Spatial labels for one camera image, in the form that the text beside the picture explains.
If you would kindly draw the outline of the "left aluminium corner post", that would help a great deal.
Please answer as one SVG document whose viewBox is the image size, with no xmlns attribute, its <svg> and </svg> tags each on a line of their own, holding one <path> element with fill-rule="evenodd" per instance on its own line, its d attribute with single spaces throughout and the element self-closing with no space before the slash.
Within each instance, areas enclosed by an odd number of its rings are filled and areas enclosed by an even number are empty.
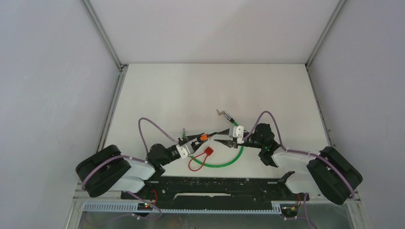
<svg viewBox="0 0 405 229">
<path fill-rule="evenodd" d="M 90 0 L 80 0 L 84 10 L 86 11 L 91 23 L 93 24 L 93 27 L 95 28 L 97 34 L 99 35 L 103 45 L 105 46 L 109 56 L 113 60 L 114 65 L 117 67 L 119 71 L 122 71 L 122 62 L 119 59 L 112 42 L 109 39 L 109 36 L 107 32 L 104 29 L 104 26 L 102 25 L 102 22 L 97 15 L 94 6 Z"/>
</svg>

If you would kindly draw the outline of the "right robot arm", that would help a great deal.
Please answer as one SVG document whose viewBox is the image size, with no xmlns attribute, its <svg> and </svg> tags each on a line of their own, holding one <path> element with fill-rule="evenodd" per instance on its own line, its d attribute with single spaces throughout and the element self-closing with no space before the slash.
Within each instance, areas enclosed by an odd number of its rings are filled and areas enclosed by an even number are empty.
<svg viewBox="0 0 405 229">
<path fill-rule="evenodd" d="M 279 129 L 274 133 L 270 124 L 255 124 L 250 132 L 236 125 L 219 134 L 229 136 L 228 140 L 219 140 L 223 145 L 229 148 L 257 148 L 264 165 L 295 172 L 277 187 L 283 199 L 291 199 L 299 192 L 308 192 L 342 205 L 347 199 L 355 198 L 354 191 L 363 181 L 360 172 L 334 147 L 326 146 L 313 152 L 288 148 L 282 144 Z"/>
</svg>

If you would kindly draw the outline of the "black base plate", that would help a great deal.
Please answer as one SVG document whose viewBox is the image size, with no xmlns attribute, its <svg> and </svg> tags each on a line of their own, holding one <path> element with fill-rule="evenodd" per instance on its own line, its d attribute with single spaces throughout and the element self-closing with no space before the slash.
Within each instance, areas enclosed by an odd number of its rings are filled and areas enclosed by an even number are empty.
<svg viewBox="0 0 405 229">
<path fill-rule="evenodd" d="M 287 188 L 282 178 L 159 177 L 136 195 L 168 210 L 272 210 L 274 201 L 308 200 Z"/>
</svg>

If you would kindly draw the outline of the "aluminium corner post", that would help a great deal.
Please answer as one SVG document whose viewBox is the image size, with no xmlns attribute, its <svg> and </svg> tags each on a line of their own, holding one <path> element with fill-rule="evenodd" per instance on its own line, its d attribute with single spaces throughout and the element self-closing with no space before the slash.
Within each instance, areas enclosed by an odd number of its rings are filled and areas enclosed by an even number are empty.
<svg viewBox="0 0 405 229">
<path fill-rule="evenodd" d="M 306 69 L 308 70 L 312 63 L 314 62 L 320 48 L 322 47 L 323 43 L 325 42 L 325 40 L 327 39 L 327 36 L 329 35 L 330 31 L 332 30 L 332 27 L 334 26 L 334 24 L 336 23 L 338 17 L 340 16 L 343 8 L 345 7 L 345 5 L 347 4 L 348 0 L 339 0 L 331 14 L 331 16 L 329 17 L 324 29 L 322 30 L 315 46 L 313 47 L 306 63 Z"/>
<path fill-rule="evenodd" d="M 97 15 L 94 6 L 90 0 L 80 0 L 84 10 L 86 11 L 91 23 L 93 24 L 93 27 L 95 28 L 97 34 L 99 35 L 103 45 L 105 46 L 109 56 L 113 60 L 114 65 L 117 67 L 119 71 L 122 71 L 122 62 L 119 59 L 112 42 L 109 39 L 109 36 L 107 32 L 104 29 L 104 26 L 102 25 L 102 22 Z"/>
</svg>

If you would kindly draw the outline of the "right aluminium corner post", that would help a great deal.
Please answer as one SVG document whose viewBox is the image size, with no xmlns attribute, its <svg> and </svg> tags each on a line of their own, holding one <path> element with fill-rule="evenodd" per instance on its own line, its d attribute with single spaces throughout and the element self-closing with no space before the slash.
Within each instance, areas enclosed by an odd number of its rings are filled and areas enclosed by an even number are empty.
<svg viewBox="0 0 405 229">
<path fill-rule="evenodd" d="M 327 36 L 329 35 L 330 31 L 332 30 L 332 27 L 334 26 L 334 24 L 336 23 L 338 17 L 340 16 L 343 8 L 345 7 L 345 5 L 347 4 L 348 0 L 339 0 L 331 14 L 331 16 L 329 17 L 324 29 L 322 30 L 315 46 L 313 47 L 306 63 L 306 69 L 308 70 L 312 63 L 314 62 L 320 48 L 322 47 L 323 43 L 325 42 L 325 40 L 327 39 Z"/>
</svg>

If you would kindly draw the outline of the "silver key bunch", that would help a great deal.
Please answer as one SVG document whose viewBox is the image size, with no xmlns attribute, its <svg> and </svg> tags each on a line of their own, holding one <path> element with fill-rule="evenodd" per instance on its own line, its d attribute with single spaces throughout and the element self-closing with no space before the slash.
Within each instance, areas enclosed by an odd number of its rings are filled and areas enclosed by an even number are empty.
<svg viewBox="0 0 405 229">
<path fill-rule="evenodd" d="M 220 111 L 220 110 L 216 110 L 217 111 L 217 114 L 218 114 L 218 116 L 227 116 L 228 114 L 227 114 L 227 112 L 226 111 Z"/>
</svg>

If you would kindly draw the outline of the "orange padlock with keys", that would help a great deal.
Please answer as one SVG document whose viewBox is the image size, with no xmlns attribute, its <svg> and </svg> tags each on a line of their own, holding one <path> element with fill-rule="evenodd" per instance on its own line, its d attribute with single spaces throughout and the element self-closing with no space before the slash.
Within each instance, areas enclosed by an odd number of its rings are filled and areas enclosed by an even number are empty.
<svg viewBox="0 0 405 229">
<path fill-rule="evenodd" d="M 211 136 L 209 134 L 202 134 L 197 137 L 197 142 L 203 143 L 203 142 L 209 140 L 210 138 L 211 138 Z"/>
</svg>

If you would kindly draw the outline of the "aluminium front frame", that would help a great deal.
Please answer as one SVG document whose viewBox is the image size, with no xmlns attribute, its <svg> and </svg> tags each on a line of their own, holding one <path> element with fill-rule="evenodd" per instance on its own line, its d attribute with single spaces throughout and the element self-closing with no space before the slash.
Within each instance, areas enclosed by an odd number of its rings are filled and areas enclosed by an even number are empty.
<svg viewBox="0 0 405 229">
<path fill-rule="evenodd" d="M 147 224 L 167 229 L 169 219 L 191 227 L 197 216 L 212 228 L 217 217 L 227 217 L 226 229 L 240 225 L 253 215 L 253 228 L 273 224 L 270 215 L 285 220 L 305 220 L 306 228 L 330 229 L 344 223 L 348 229 L 368 229 L 370 224 L 360 196 L 345 184 L 318 187 L 314 181 L 290 186 L 291 178 L 160 177 L 146 182 L 140 192 L 108 191 L 92 198 L 84 190 L 75 192 L 67 229 L 86 225 L 101 227 L 126 220 L 140 228 Z"/>
</svg>

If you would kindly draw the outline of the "green cable lock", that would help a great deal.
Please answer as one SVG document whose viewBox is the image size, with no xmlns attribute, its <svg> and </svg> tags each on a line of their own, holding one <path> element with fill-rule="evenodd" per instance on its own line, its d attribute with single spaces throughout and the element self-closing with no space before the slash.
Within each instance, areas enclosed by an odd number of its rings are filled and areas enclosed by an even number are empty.
<svg viewBox="0 0 405 229">
<path fill-rule="evenodd" d="M 238 125 L 238 123 L 237 123 L 229 114 L 228 114 L 227 116 L 224 116 L 224 117 L 225 117 L 229 122 L 231 122 L 234 126 Z M 243 150 L 244 150 L 244 147 L 242 146 L 242 147 L 240 148 L 238 154 L 237 154 L 231 161 L 226 162 L 226 163 L 224 163 L 224 164 L 219 164 L 219 165 L 212 165 L 212 164 L 207 164 L 207 163 L 206 163 L 207 158 L 208 158 L 211 154 L 201 153 L 201 154 L 199 154 L 199 155 L 197 155 L 197 156 L 190 156 L 190 160 L 189 160 L 189 162 L 188 162 L 188 169 L 189 169 L 190 171 L 196 172 L 196 171 L 199 171 L 200 169 L 202 169 L 203 167 L 208 167 L 208 168 L 223 168 L 223 167 L 230 166 L 230 165 L 232 165 L 234 162 L 236 162 L 236 161 L 240 158 L 240 156 L 241 156 L 242 153 L 243 153 Z M 200 157 L 200 156 L 202 156 L 202 155 L 205 155 L 204 160 L 203 160 L 203 161 L 198 160 L 197 158 Z M 200 167 L 199 167 L 198 169 L 193 169 L 193 168 L 191 168 L 191 162 L 192 162 L 192 161 L 194 161 L 194 162 L 196 162 L 197 164 L 199 164 Z"/>
</svg>

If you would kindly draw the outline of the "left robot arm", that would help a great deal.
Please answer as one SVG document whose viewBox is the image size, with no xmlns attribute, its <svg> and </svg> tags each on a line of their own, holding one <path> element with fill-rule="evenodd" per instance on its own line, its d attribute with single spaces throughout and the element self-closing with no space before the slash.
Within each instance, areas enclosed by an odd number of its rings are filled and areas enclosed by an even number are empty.
<svg viewBox="0 0 405 229">
<path fill-rule="evenodd" d="M 179 138 L 178 143 L 170 147 L 154 144 L 146 159 L 123 155 L 116 145 L 110 145 L 80 162 L 75 171 L 82 182 L 81 189 L 91 198 L 115 190 L 129 191 L 143 199 L 151 192 L 146 180 L 160 177 L 165 165 L 190 157 L 209 138 L 202 133 Z"/>
</svg>

